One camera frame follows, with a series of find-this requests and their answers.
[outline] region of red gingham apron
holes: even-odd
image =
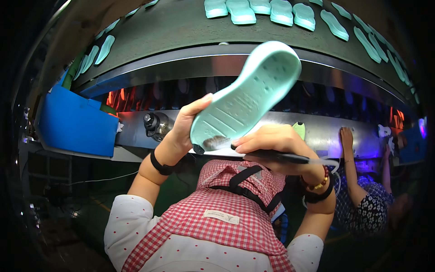
[[[269,256],[274,271],[294,271],[287,257],[287,249],[276,238],[270,213],[264,212],[254,201],[211,186],[228,186],[230,179],[245,168],[259,165],[250,161],[212,160],[201,170],[196,191],[169,207],[158,223],[136,245],[127,257],[123,272],[139,271],[171,234],[211,241]],[[265,205],[285,185],[285,176],[262,170],[241,182],[239,186],[258,195]],[[218,210],[240,217],[238,225],[219,219],[203,217],[205,210]]]

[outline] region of black rubber tip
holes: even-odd
[[[198,154],[198,155],[204,155],[204,149],[200,146],[200,145],[197,145],[197,144],[193,144],[193,151],[196,153],[196,154]]]

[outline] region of worker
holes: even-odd
[[[357,175],[353,135],[350,128],[341,128],[345,165],[337,173],[340,179],[334,181],[338,191],[335,216],[341,227],[355,237],[380,235],[391,226],[397,229],[399,222],[410,211],[412,198],[404,193],[394,198],[390,186],[390,147],[387,145],[382,158],[382,184],[370,175]]]
[[[316,271],[334,217],[335,193],[323,165],[212,160],[197,189],[153,217],[160,186],[192,148],[190,130],[210,94],[181,108],[174,128],[141,163],[127,195],[115,198],[104,234],[117,271]],[[266,125],[233,142],[236,152],[275,149],[318,158],[290,125]],[[285,175],[300,175],[307,211],[285,248],[271,218]]]

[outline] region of blue plaid shirt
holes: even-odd
[[[337,173],[341,177],[340,192],[337,195],[335,216],[340,225],[356,235],[372,235],[385,228],[387,223],[387,204],[394,201],[392,194],[376,183],[369,175],[359,175],[358,185],[368,192],[367,196],[356,208],[349,196],[345,168],[340,167]],[[334,190],[338,192],[339,179],[334,176]],[[370,209],[374,209],[376,217],[370,218]]]

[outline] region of apron strap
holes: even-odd
[[[263,168],[261,168],[259,165],[251,166],[249,168],[240,171],[234,177],[232,177],[229,182],[230,186],[211,186],[210,188],[228,191],[236,195],[242,195],[257,203],[263,211],[269,214],[275,209],[275,207],[281,201],[282,191],[277,193],[275,196],[273,196],[271,202],[266,206],[264,205],[263,201],[260,199],[258,195],[251,192],[248,188],[242,188],[238,186],[242,181],[246,180],[248,177],[252,176],[253,174],[260,172],[261,170],[263,170]]]

